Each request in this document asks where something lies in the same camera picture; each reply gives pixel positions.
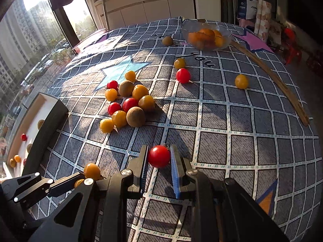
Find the large brown round fruit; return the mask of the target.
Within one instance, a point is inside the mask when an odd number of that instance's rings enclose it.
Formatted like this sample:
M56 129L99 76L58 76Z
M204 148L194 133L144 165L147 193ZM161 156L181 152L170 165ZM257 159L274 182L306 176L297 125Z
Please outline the large brown round fruit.
M31 151L31 148L32 148L32 144L30 143L26 147L27 153L29 153Z

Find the red cherry tomato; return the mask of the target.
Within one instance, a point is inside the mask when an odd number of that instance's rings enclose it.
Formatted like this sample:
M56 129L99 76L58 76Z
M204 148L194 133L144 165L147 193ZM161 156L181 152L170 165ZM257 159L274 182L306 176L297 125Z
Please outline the red cherry tomato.
M27 140L27 135L26 134L22 134L21 135L21 140L24 142L24 141L26 141Z

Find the brown fruit cluster centre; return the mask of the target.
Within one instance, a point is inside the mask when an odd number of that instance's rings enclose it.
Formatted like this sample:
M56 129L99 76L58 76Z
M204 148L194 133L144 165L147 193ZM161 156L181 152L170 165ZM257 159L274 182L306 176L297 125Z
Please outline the brown fruit cluster centre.
M137 106L130 108L126 114L126 121L131 127L141 127L145 124L145 112Z

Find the dark orange tomato cluster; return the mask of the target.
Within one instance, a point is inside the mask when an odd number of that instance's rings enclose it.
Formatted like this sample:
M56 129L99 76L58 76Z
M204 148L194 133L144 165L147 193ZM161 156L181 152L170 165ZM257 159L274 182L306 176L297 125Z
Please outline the dark orange tomato cluster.
M138 106L144 112L152 112L155 110L155 100L151 95L145 95L139 100Z

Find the white tray with dark rim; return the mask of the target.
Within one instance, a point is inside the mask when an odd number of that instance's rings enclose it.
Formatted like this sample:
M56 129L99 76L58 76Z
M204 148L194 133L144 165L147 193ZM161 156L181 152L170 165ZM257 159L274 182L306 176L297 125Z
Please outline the white tray with dark rim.
M12 141L8 145L7 158L3 163L8 179L36 172L54 132L67 113L68 108L57 97L41 92L36 95L18 123ZM38 130L37 123L40 119L43 119L44 123ZM23 133L27 135L24 142L21 140ZM30 143L32 148L27 153L26 147ZM15 155L21 157L21 162L12 168L9 161ZM24 159L27 159L25 166L23 166Z

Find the brown fruit by star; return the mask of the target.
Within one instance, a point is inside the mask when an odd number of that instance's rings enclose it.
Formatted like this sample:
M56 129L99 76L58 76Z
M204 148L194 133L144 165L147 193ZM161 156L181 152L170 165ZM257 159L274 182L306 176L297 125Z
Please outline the brown fruit by star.
M132 95L133 89L134 84L129 80L125 80L119 85L118 92L122 97L130 97Z

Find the red tomato by star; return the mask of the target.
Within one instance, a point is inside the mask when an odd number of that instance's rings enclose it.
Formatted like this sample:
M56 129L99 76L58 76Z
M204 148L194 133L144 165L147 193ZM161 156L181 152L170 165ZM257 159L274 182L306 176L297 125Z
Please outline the red tomato by star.
M107 83L107 89L118 89L118 82L115 80L112 80L110 82Z

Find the small yellow tomato on star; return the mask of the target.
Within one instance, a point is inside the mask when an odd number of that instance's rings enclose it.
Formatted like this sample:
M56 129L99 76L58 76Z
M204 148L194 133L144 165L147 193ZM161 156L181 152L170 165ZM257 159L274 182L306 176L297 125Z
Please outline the small yellow tomato on star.
M128 71L125 73L125 78L128 81L136 82L136 73L134 71Z

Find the lone red tomato far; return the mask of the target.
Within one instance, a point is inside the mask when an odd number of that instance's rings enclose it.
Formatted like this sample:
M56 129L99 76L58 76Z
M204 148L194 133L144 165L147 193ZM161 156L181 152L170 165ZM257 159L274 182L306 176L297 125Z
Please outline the lone red tomato far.
M176 73L176 79L179 83L186 84L190 81L191 74L187 69L181 68Z

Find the lone yellow tomato right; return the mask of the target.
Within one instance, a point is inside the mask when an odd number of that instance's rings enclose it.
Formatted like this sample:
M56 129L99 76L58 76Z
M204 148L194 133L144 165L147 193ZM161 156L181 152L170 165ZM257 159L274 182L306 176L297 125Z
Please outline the lone yellow tomato right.
M244 90L244 89L248 88L248 86L249 86L248 77L243 74L237 75L234 80L234 83L235 83L235 86L241 90Z

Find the long wooden stick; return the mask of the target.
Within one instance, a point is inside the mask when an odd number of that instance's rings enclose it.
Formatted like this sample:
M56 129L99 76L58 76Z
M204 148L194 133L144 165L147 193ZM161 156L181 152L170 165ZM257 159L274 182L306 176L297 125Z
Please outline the long wooden stick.
M267 75L275 82L278 88L284 93L287 99L290 101L294 110L296 111L298 117L302 121L304 126L309 126L309 117L306 114L303 106L300 101L297 99L295 94L287 87L287 85L276 75L258 56L249 51L247 48L243 47L239 43L235 41L231 41L231 45L234 46L237 50L245 54L252 61L254 61L263 71L267 73Z

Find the clear glass fruit bowl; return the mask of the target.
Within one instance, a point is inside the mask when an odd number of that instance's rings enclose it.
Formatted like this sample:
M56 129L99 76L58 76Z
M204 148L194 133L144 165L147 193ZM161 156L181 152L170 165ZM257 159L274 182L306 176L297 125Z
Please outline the clear glass fruit bowl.
M184 19L181 34L186 43L201 51L222 50L231 43L233 33L223 25Z

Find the red plastic stool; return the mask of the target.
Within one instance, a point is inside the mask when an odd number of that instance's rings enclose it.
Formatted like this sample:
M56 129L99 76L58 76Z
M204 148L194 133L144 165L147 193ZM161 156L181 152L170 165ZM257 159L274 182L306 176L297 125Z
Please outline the red plastic stool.
M289 65L294 60L297 61L297 63L300 63L302 59L302 52L297 44L297 36L295 31L284 27L282 33L282 45L286 46L284 50L284 59L286 65Z

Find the white sideboard cabinet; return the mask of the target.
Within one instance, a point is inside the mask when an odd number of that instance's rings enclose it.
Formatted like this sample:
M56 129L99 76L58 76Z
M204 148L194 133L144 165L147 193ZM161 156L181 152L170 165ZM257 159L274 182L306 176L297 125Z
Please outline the white sideboard cabinet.
M97 14L108 29L176 18L195 18L194 0L98 0Z

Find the patterned gift bag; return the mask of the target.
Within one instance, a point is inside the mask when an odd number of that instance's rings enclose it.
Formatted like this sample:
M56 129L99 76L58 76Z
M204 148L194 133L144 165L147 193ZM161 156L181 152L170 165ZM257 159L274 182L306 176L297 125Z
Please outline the patterned gift bag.
M254 34L263 42L267 42L270 28L272 5L271 3L258 0Z

